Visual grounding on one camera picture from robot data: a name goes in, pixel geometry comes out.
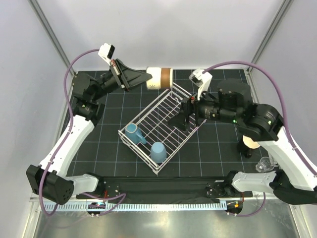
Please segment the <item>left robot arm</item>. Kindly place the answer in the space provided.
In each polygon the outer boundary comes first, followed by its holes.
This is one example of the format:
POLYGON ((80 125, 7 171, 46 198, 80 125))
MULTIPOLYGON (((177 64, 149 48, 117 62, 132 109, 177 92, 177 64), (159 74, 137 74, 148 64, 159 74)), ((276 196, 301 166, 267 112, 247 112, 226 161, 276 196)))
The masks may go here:
POLYGON ((150 79, 152 75, 147 71, 128 68, 119 59, 111 60, 110 70, 98 79, 79 73, 73 79, 76 105, 71 108, 67 128, 40 164, 30 165, 26 171, 32 191, 59 205, 85 192, 101 198, 105 192, 103 178, 92 173, 67 177, 70 163, 103 115, 105 105, 98 100, 117 89, 127 91, 150 79))

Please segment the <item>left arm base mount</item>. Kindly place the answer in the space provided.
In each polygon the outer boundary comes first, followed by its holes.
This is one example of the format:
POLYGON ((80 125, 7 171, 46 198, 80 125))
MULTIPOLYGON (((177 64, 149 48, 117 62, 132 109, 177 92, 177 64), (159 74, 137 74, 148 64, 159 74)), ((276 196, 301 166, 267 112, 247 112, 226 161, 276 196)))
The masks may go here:
POLYGON ((121 194, 120 184, 116 182, 105 181, 102 185, 100 198, 112 198, 121 194))

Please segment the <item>light blue plastic cup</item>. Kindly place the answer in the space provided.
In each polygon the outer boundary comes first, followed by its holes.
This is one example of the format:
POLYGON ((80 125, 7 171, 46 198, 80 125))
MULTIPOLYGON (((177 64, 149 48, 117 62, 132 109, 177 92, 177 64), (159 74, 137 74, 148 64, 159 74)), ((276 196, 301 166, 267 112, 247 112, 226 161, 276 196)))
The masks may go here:
POLYGON ((163 143, 155 142, 151 146, 150 158, 157 164, 163 163, 166 160, 167 153, 163 143))

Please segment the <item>black cup cream inside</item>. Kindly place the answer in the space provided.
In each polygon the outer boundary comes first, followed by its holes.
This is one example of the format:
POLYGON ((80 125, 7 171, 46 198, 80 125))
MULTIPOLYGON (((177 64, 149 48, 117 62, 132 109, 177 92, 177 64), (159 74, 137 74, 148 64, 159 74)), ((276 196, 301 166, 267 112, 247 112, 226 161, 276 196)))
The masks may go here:
POLYGON ((252 138, 243 135, 237 144, 237 150, 245 158, 250 158, 254 150, 258 149, 260 144, 252 138))

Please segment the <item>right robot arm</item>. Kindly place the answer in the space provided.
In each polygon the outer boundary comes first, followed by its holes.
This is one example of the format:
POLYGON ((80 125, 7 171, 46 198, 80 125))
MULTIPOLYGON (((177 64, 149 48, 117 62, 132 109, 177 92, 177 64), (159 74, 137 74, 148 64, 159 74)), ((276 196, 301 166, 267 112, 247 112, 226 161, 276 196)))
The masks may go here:
POLYGON ((277 162, 280 169, 268 173, 230 171, 223 182, 228 196, 239 192, 272 193, 281 201, 292 204, 316 204, 317 178, 308 167, 308 158, 298 155, 293 142, 287 137, 286 120, 276 108, 253 102, 251 88, 236 79, 218 84, 218 96, 199 91, 180 103, 178 113, 168 125, 187 131, 190 116, 195 124, 214 120, 236 125, 245 138, 263 147, 277 162))

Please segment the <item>blue glazed ceramic mug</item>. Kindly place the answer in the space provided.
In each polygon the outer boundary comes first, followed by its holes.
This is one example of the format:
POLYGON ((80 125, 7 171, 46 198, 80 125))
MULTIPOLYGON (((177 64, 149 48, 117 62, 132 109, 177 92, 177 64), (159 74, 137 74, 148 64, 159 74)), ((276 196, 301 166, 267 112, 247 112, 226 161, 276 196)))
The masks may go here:
POLYGON ((138 143, 146 144, 147 143, 145 137, 142 135, 142 132, 141 132, 140 128, 134 123, 129 123, 125 127, 124 134, 134 144, 138 144, 138 143))

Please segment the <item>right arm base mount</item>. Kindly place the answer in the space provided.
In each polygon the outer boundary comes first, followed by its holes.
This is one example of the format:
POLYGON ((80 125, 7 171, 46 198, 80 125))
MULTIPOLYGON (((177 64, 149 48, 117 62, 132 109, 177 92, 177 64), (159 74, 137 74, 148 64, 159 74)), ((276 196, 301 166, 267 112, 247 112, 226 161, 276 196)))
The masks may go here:
POLYGON ((245 197, 252 197, 251 191, 239 192, 232 185, 223 180, 215 180, 206 184, 207 196, 209 198, 241 198, 242 194, 245 197))

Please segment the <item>brown and cream cup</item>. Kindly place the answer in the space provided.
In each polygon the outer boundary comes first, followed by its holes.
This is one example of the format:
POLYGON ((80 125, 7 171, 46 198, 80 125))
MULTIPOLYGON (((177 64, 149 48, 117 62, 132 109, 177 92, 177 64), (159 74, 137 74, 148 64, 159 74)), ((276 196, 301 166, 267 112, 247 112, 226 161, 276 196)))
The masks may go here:
POLYGON ((159 90, 172 88, 173 85, 173 69, 161 67, 148 67, 146 73, 152 76, 146 82, 148 90, 159 90))

